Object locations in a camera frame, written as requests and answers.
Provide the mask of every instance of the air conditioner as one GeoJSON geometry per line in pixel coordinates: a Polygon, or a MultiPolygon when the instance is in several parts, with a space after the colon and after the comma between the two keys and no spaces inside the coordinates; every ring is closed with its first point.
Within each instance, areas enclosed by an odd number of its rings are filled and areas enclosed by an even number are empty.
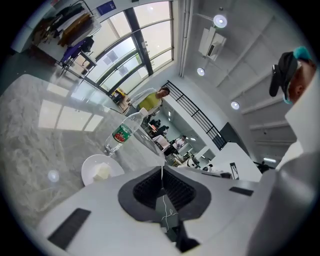
{"type": "Polygon", "coordinates": [[[226,38],[216,33],[216,29],[212,26],[210,29],[203,30],[199,52],[203,56],[209,57],[215,61],[226,43],[226,38]]]}

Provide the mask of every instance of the yellow shirt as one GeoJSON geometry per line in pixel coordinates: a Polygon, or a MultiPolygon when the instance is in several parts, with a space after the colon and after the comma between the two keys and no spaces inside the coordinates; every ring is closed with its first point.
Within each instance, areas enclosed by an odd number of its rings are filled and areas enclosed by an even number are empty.
{"type": "Polygon", "coordinates": [[[156,98],[156,92],[149,94],[143,101],[140,102],[140,109],[145,108],[147,111],[158,105],[160,99],[156,98]]]}

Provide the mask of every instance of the black cap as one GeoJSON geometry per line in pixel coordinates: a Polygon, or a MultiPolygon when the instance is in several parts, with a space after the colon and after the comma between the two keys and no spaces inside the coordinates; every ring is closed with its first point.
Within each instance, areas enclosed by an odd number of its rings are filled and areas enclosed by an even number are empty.
{"type": "Polygon", "coordinates": [[[285,99],[287,99],[287,88],[290,80],[294,76],[298,67],[297,59],[294,52],[285,52],[281,55],[278,65],[272,66],[272,79],[269,88],[270,96],[277,95],[279,87],[281,87],[285,99]]]}

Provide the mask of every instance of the ceiling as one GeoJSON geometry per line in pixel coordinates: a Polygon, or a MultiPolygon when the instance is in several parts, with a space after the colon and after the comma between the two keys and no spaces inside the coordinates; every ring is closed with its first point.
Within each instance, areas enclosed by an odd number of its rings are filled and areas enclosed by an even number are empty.
{"type": "Polygon", "coordinates": [[[200,15],[194,14],[192,18],[185,76],[196,79],[196,84],[207,94],[214,93],[212,88],[218,89],[226,100],[238,102],[238,111],[255,142],[258,160],[269,157],[279,162],[297,138],[285,120],[290,105],[283,102],[281,93],[274,98],[269,95],[271,68],[283,52],[306,43],[294,26],[288,25],[283,16],[262,1],[195,2],[195,10],[198,9],[200,15]],[[226,43],[212,61],[204,59],[198,49],[204,28],[212,26],[210,19],[216,14],[227,18],[227,26],[217,28],[217,32],[226,37],[226,43]],[[205,69],[205,76],[198,76],[199,67],[205,69]]]}
{"type": "Polygon", "coordinates": [[[203,149],[206,144],[204,141],[198,136],[198,134],[190,127],[190,125],[164,100],[162,102],[162,107],[160,108],[160,111],[166,116],[169,117],[169,111],[171,112],[170,116],[170,122],[176,127],[178,131],[181,132],[181,134],[188,137],[187,141],[188,143],[193,147],[195,152],[199,152],[201,149],[203,149]]]}

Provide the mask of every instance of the bottle cap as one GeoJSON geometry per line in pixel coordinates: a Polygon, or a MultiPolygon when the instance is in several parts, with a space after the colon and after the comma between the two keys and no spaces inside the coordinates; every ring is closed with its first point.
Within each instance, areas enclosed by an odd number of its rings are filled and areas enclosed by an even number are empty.
{"type": "Polygon", "coordinates": [[[143,107],[139,111],[144,117],[149,115],[149,112],[143,107]]]}

